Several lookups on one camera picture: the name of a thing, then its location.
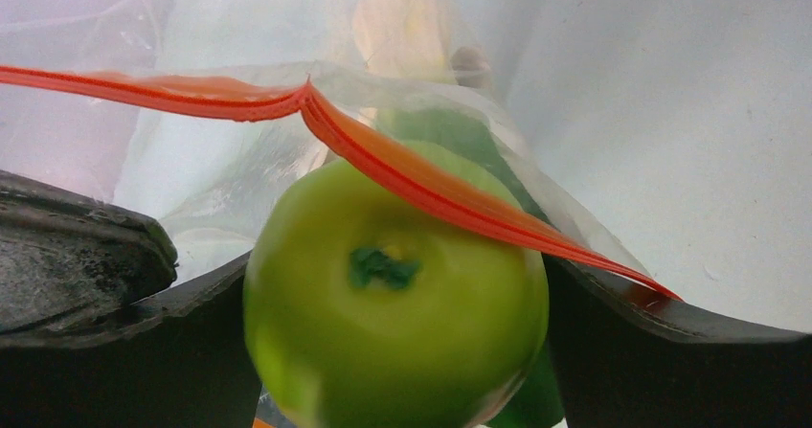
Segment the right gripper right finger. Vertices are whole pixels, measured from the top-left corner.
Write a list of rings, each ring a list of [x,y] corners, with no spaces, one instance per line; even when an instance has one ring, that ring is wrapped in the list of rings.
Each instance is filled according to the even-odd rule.
[[[572,427],[807,427],[811,337],[546,258],[553,366]]]

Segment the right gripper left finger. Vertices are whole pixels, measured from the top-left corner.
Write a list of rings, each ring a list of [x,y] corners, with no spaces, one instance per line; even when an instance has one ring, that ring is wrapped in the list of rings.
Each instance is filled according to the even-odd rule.
[[[61,331],[1,337],[5,427],[249,427],[246,257]]]

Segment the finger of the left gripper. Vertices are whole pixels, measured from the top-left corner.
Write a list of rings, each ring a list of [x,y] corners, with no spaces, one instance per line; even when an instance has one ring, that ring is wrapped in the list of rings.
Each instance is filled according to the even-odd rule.
[[[67,348],[177,279],[152,217],[1,173],[1,346]]]

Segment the green apple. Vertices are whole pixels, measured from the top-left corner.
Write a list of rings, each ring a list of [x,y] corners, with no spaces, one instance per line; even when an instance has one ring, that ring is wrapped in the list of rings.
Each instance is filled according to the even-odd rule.
[[[300,427],[473,427],[549,321],[542,257],[458,228],[334,160],[280,197],[246,268],[245,344]]]

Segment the clear zip top bag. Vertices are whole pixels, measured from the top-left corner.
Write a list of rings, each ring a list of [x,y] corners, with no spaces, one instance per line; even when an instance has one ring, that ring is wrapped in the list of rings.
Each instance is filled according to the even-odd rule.
[[[294,182],[337,159],[418,210],[544,264],[573,259],[657,288],[540,170],[487,87],[368,72],[352,32],[359,1],[123,0],[4,25],[1,173],[154,218],[178,254],[164,290],[246,257],[245,348],[244,281],[260,233]],[[379,110],[428,108],[481,118],[548,219],[479,165],[374,121]],[[246,351],[257,411],[270,393]]]

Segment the green bok choy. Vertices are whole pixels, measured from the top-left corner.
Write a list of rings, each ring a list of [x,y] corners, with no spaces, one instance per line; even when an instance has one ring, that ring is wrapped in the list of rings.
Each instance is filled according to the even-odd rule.
[[[479,50],[451,48],[447,0],[360,0],[353,14],[352,32],[372,74],[477,89],[489,83],[489,65]],[[479,165],[502,181],[525,212],[542,221],[548,219],[502,157],[481,118],[454,109],[428,108],[379,110],[374,121],[401,140],[443,146]],[[550,348],[545,346],[521,389],[488,424],[553,427],[563,419]]]

